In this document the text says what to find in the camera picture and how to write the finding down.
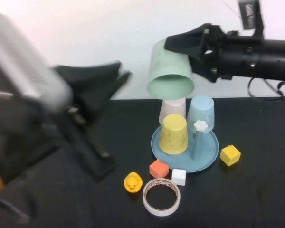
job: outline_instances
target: mint green plastic cup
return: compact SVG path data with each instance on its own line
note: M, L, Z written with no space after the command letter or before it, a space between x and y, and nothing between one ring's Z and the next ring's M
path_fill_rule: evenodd
M192 69L187 55L168 51L166 40L156 43L152 50L149 93L161 100L177 100L194 89Z

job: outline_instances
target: rubber duck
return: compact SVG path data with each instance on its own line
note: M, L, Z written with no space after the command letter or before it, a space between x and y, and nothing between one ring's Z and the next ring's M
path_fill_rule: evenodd
M124 188L131 193L138 192L143 185L143 180L136 172L131 172L123 182Z

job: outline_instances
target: masking tape roll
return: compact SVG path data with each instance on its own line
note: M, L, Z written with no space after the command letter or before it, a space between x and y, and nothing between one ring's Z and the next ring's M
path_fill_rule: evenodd
M176 201L175 203L173 204L172 207L168 208L168 209L165 209L165 210L158 210L158 209L155 209L154 207L152 207L148 201L147 201L147 194L148 194L148 191L153 188L154 186L157 186L157 185L166 185L168 187L170 187L174 192L175 192L175 195L176 195ZM156 216L160 216L160 217L164 217L164 216L168 216L172 213L174 213L177 208L179 207L180 205L180 200L181 200L181 194L180 194L180 190L179 188L177 187L176 184L174 184L171 180L169 179L165 179L165 178L157 178L157 179L154 179L154 180L151 180L150 182L148 182L146 184L146 186L143 188L143 191L142 191L142 200L143 200L143 204L144 206L146 207L146 209L153 215L156 215Z

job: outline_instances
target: blue plastic tray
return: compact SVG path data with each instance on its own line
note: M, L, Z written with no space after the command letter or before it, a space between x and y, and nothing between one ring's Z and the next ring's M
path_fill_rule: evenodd
M219 154L219 142L215 134L211 131L204 134L202 145L202 156L198 161L191 159L191 152L194 145L194 132L188 130L188 147L185 152L177 155L167 154L159 147L161 126L156 129L152 136L151 147L156 158L169 165L170 169L181 169L187 172L199 172L209 167Z

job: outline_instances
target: orange cube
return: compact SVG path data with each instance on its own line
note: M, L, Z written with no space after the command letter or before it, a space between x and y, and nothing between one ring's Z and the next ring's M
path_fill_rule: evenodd
M169 173L169 166L162 163L159 159L150 165L150 174L154 178L164 178Z

